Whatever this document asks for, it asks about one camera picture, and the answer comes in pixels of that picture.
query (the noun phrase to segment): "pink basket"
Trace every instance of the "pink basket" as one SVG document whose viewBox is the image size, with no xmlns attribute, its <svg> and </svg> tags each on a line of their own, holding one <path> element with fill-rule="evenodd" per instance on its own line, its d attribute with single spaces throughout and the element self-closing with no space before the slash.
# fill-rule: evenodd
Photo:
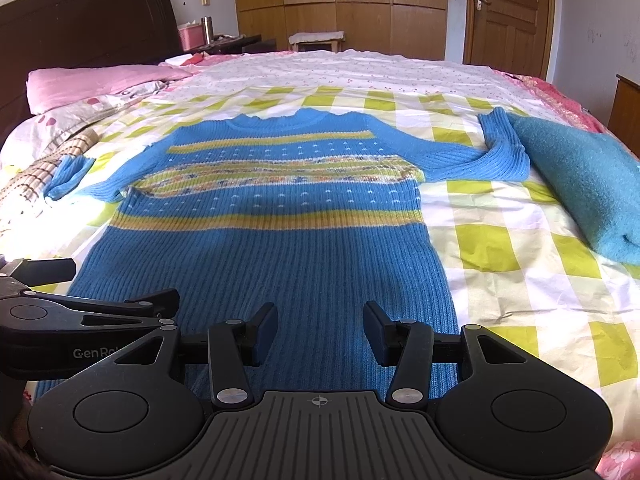
<svg viewBox="0 0 640 480">
<path fill-rule="evenodd" d="M 180 35 L 182 49 L 185 52 L 204 45 L 204 30 L 202 30 L 202 25 L 199 23 L 196 25 L 181 25 L 178 27 L 178 34 Z"/>
</svg>

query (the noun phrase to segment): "green and white checkered fabric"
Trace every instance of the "green and white checkered fabric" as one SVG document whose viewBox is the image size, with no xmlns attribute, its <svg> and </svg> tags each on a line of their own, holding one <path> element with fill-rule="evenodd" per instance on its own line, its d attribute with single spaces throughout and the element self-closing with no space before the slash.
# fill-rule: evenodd
<svg viewBox="0 0 640 480">
<path fill-rule="evenodd" d="M 516 105 L 471 96 L 333 87 L 255 87 L 187 103 L 170 99 L 166 92 L 95 126 L 102 141 L 86 154 L 97 160 L 82 186 L 104 180 L 144 146 L 180 126 L 238 114 L 290 115 L 300 107 L 358 111 L 422 139 L 480 147 L 478 114 L 496 106 L 524 114 Z M 614 441 L 640 438 L 640 267 L 593 253 L 535 172 L 522 184 L 449 181 L 420 189 L 458 322 L 490 327 L 595 389 L 614 413 Z M 88 202 L 54 207 L 38 219 L 40 230 L 64 226 L 57 229 L 63 239 L 31 235 L 31 248 L 22 238 L 14 250 L 21 256 L 72 256 L 81 262 L 114 209 Z"/>
</svg>

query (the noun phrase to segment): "teal blanket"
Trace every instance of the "teal blanket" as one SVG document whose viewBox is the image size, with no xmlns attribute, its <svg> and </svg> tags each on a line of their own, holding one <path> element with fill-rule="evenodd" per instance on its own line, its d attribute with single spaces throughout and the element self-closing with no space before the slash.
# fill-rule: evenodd
<svg viewBox="0 0 640 480">
<path fill-rule="evenodd" d="M 554 188 L 591 248 L 640 265 L 640 166 L 606 134 L 508 114 L 532 163 Z"/>
</svg>

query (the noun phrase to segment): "stool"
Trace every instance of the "stool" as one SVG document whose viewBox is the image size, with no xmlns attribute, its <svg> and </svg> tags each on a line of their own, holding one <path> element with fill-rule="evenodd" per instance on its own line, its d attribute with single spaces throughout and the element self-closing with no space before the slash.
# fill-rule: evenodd
<svg viewBox="0 0 640 480">
<path fill-rule="evenodd" d="M 293 36 L 289 36 L 289 44 L 294 52 L 327 50 L 324 46 L 330 47 L 331 52 L 340 52 L 343 41 L 343 30 L 335 32 L 297 32 Z"/>
</svg>

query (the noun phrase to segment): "headboard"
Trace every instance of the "headboard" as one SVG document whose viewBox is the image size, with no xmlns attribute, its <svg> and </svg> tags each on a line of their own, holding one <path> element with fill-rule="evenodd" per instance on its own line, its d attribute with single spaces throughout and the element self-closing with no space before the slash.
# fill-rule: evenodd
<svg viewBox="0 0 640 480">
<path fill-rule="evenodd" d="M 0 146 L 31 116 L 31 70 L 157 63 L 182 52 L 169 0 L 15 0 L 0 7 L 0 38 Z"/>
</svg>

